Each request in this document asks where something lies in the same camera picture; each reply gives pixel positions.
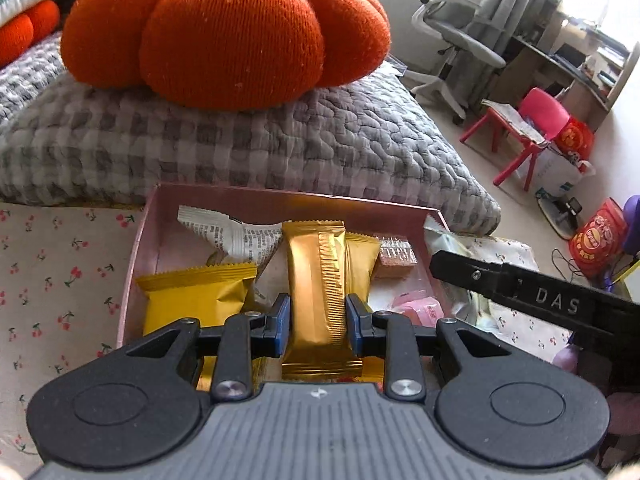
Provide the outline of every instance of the white printed wrapper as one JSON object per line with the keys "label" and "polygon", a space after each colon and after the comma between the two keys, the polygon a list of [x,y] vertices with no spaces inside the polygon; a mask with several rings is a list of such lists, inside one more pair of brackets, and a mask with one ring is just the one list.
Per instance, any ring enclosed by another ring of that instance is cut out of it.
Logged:
{"label": "white printed wrapper", "polygon": [[211,243],[214,254],[209,265],[252,262],[258,276],[282,241],[282,224],[244,224],[218,211],[181,205],[178,222]]}

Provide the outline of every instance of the gold wrapped snack bar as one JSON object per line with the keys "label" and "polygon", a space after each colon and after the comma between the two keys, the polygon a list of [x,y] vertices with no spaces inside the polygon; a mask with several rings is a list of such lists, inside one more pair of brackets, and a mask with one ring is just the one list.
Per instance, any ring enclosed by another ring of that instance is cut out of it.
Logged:
{"label": "gold wrapped snack bar", "polygon": [[373,267],[380,253],[380,240],[373,236],[347,233],[344,293],[357,294],[367,303]]}
{"label": "gold wrapped snack bar", "polygon": [[[346,234],[347,254],[345,293],[355,293],[366,304],[369,299],[371,275],[380,253],[381,242],[373,236]],[[381,383],[385,373],[385,361],[379,357],[362,360],[362,375],[358,381]]]}
{"label": "gold wrapped snack bar", "polygon": [[345,229],[339,221],[285,222],[292,332],[282,376],[289,380],[357,377],[362,361],[347,340]]}
{"label": "gold wrapped snack bar", "polygon": [[[235,264],[165,272],[138,278],[149,298],[146,335],[182,317],[196,317],[201,326],[217,326],[242,309],[257,273],[255,264]],[[215,357],[204,359],[199,390],[211,384]]]}

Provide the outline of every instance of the red bag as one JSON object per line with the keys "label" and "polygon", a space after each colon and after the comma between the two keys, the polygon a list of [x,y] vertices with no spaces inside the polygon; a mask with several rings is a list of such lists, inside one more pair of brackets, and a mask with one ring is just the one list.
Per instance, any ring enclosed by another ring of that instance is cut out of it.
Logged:
{"label": "red bag", "polygon": [[622,209],[607,198],[597,213],[569,241],[569,252],[587,278],[598,276],[620,251],[627,226]]}
{"label": "red bag", "polygon": [[578,160],[589,160],[594,135],[589,127],[573,117],[556,137],[556,145],[565,155],[577,154]]}

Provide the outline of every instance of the purple object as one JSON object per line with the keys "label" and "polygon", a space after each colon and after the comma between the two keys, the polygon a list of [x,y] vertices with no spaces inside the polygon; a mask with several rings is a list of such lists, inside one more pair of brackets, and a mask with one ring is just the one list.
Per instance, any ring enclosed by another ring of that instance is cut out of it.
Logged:
{"label": "purple object", "polygon": [[579,356],[580,349],[576,345],[567,345],[556,354],[551,364],[562,368],[565,372],[575,374],[578,371]]}
{"label": "purple object", "polygon": [[626,201],[623,215],[629,231],[622,250],[626,254],[635,255],[640,251],[640,195],[633,195]]}

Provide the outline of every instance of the orange knitted pumpkin pillow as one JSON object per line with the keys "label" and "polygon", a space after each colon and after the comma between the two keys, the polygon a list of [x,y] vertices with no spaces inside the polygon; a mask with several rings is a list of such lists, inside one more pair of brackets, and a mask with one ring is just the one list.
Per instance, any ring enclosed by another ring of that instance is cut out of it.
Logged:
{"label": "orange knitted pumpkin pillow", "polygon": [[389,44],[377,0],[76,0],[61,51],[95,87],[241,110],[359,79]]}

